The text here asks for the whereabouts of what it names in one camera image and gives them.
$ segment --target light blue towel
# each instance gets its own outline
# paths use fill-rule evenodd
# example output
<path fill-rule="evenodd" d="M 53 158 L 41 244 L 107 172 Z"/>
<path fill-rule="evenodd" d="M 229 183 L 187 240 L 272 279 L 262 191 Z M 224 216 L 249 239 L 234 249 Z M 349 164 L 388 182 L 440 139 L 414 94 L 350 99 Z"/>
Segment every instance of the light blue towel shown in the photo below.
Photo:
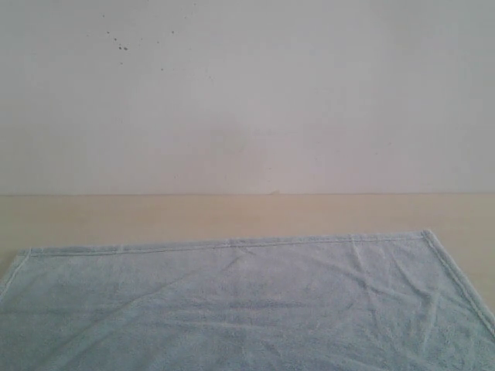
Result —
<path fill-rule="evenodd" d="M 0 370 L 495 370 L 428 231 L 44 248 L 0 284 Z"/>

